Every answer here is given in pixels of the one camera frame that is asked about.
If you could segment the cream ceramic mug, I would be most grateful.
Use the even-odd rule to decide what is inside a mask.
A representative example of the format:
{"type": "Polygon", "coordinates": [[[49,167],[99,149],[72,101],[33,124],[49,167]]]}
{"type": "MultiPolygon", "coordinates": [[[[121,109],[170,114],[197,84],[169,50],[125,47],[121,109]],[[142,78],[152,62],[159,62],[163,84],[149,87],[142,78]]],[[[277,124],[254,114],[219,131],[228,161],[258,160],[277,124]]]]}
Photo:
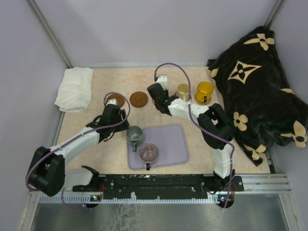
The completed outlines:
{"type": "Polygon", "coordinates": [[[180,83],[177,86],[176,96],[183,99],[184,101],[189,100],[189,85],[186,83],[180,83]]]}

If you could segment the yellow glass mug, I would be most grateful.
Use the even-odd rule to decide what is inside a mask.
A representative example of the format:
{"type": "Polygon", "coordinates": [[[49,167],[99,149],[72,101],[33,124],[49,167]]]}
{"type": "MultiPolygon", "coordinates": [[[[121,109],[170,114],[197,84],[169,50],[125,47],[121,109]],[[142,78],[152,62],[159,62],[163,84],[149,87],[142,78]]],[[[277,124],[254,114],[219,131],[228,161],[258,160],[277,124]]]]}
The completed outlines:
{"type": "Polygon", "coordinates": [[[197,86],[196,97],[199,101],[206,101],[212,96],[214,87],[209,82],[200,82],[197,86]]]}

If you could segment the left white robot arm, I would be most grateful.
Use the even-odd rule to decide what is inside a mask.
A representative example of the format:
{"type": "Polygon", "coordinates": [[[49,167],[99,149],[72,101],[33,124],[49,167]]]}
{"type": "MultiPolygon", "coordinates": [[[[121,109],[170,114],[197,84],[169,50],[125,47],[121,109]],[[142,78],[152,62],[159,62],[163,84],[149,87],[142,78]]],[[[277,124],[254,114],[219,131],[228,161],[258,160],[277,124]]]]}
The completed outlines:
{"type": "Polygon", "coordinates": [[[87,166],[65,167],[88,148],[109,140],[116,132],[127,130],[128,115],[124,109],[108,103],[102,115],[94,118],[71,139],[50,148],[41,146],[36,149],[26,175],[28,189],[41,191],[47,196],[74,186],[84,186],[90,191],[98,189],[100,179],[96,170],[87,166]]]}

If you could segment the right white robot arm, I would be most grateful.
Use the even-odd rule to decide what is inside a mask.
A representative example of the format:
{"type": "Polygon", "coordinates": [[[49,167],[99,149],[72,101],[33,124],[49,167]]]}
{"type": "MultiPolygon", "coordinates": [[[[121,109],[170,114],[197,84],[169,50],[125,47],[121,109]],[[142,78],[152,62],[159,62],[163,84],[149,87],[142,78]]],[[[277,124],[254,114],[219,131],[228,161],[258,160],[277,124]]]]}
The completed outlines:
{"type": "Polygon", "coordinates": [[[218,189],[231,190],[233,170],[232,140],[235,127],[227,113],[218,103],[212,106],[198,105],[177,96],[169,96],[161,84],[154,83],[147,88],[158,111],[169,116],[188,119],[201,130],[202,136],[215,151],[214,177],[218,189]]]}

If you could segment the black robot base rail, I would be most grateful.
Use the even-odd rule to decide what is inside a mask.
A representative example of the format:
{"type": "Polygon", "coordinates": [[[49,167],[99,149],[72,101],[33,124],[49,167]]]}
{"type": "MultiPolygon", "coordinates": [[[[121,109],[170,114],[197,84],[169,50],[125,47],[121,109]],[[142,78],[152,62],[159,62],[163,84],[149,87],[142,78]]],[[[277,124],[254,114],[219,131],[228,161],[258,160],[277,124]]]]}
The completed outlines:
{"type": "Polygon", "coordinates": [[[98,204],[197,204],[209,203],[228,207],[236,192],[244,191],[241,176],[220,180],[214,175],[100,175],[90,186],[75,186],[53,197],[41,195],[40,203],[67,205],[98,204]]]}

